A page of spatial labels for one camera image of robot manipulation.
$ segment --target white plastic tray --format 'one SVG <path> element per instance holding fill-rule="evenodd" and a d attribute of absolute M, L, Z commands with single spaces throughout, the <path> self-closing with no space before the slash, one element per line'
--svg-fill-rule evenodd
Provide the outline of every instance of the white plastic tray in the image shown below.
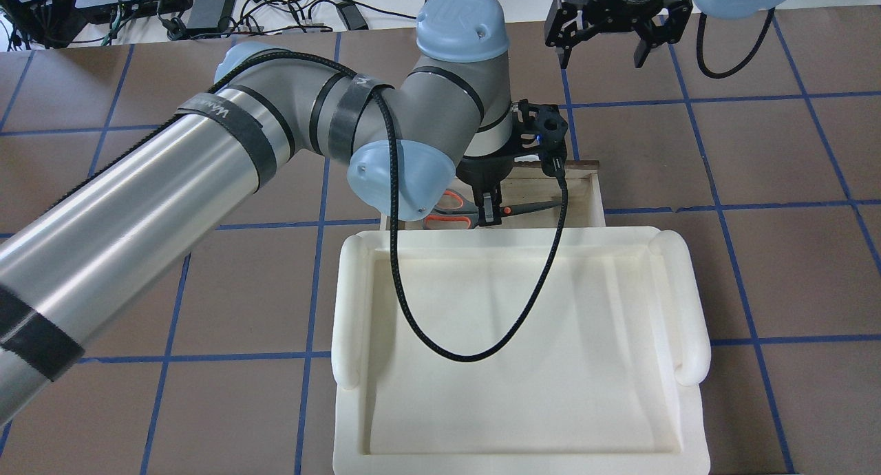
<path fill-rule="evenodd" d="M 553 229 L 402 231 L 416 321 L 463 354 L 531 293 Z M 688 249 L 652 227 L 569 229 L 535 308 L 498 354 L 434 354 L 401 314 L 388 233 L 343 245 L 331 361 L 334 471 L 706 475 L 698 384 L 710 348 Z"/>

